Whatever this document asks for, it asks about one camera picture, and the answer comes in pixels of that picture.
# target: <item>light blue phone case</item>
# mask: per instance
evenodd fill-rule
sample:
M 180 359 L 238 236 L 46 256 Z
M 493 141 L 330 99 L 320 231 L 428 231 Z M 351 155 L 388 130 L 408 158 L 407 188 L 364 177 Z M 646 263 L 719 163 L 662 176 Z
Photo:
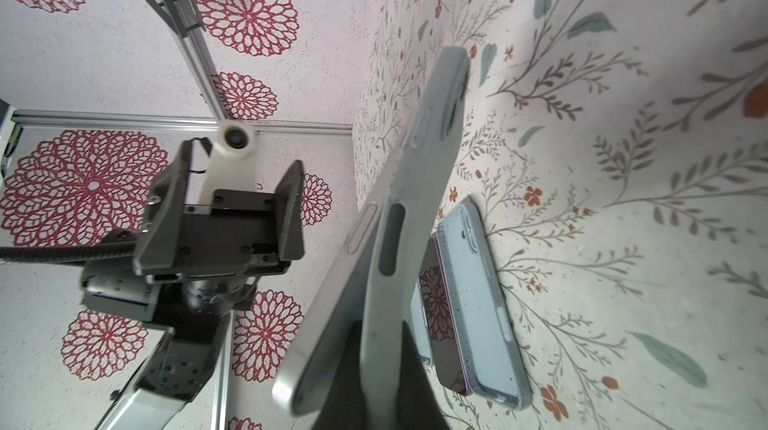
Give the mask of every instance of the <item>light blue phone case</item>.
M 437 240 L 470 389 L 513 410 L 530 405 L 531 387 L 472 200 L 438 224 Z

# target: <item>phone side button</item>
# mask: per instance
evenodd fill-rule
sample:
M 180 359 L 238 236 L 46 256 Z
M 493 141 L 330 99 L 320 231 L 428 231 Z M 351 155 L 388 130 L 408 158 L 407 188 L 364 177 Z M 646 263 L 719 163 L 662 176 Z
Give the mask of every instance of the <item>phone side button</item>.
M 361 212 L 362 216 L 358 220 L 357 226 L 350 234 L 350 243 L 347 243 L 346 246 L 347 252 L 357 252 L 358 247 L 360 247 L 360 242 L 362 242 L 362 238 L 365 236 L 368 228 L 371 226 L 371 222 L 373 221 L 373 217 L 376 215 L 376 210 L 378 207 L 379 206 L 376 204 L 368 204 L 365 210 Z
M 509 326 L 509 317 L 507 317 L 507 310 L 504 307 L 496 307 L 496 317 L 498 318 L 498 326 L 502 328 L 504 334 L 504 340 L 511 342 L 513 339 L 512 328 Z

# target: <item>floral tablecloth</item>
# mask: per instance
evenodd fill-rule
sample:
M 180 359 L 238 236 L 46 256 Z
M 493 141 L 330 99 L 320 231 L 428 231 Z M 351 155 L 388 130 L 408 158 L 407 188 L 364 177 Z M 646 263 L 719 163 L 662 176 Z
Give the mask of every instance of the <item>floral tablecloth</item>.
M 481 209 L 531 408 L 454 428 L 768 425 L 768 0 L 381 0 L 362 202 L 443 46 L 472 58 L 437 219 Z

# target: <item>orange bud print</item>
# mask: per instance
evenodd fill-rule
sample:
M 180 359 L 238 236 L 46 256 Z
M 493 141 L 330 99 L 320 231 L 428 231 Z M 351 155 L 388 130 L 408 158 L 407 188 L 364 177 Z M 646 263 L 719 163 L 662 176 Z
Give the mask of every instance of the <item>orange bud print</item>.
M 744 98 L 744 117 L 768 117 L 768 80 L 763 80 L 746 93 Z
M 603 385 L 610 388 L 611 390 L 616 390 L 619 388 L 619 382 L 617 382 L 616 378 L 613 377 L 603 377 Z

